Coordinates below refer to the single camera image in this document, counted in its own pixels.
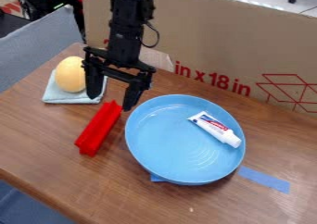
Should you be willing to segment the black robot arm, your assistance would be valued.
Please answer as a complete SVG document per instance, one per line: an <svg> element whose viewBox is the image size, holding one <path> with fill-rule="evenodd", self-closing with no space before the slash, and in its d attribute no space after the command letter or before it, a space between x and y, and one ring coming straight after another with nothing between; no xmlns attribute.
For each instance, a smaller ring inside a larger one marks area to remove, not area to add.
<svg viewBox="0 0 317 224"><path fill-rule="evenodd" d="M108 22L109 36L105 50L84 47L81 61L85 72L87 95L93 99L103 89L104 77L108 76L128 84L123 101L123 111L128 111L149 89L153 66L139 60L143 46L143 26L151 27L153 18L153 0L109 0L112 13Z"/></svg>

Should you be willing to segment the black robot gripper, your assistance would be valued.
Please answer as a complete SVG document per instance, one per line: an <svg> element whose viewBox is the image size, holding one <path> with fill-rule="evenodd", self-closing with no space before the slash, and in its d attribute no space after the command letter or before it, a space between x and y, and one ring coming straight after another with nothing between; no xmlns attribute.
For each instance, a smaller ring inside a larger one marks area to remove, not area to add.
<svg viewBox="0 0 317 224"><path fill-rule="evenodd" d="M109 0L112 15L108 22L108 47L105 50L88 46L84 48L87 95L91 99L99 96L104 76L127 82L123 111L137 104L156 72L152 66L139 60L143 26L151 27L153 10L153 0Z"/></svg>

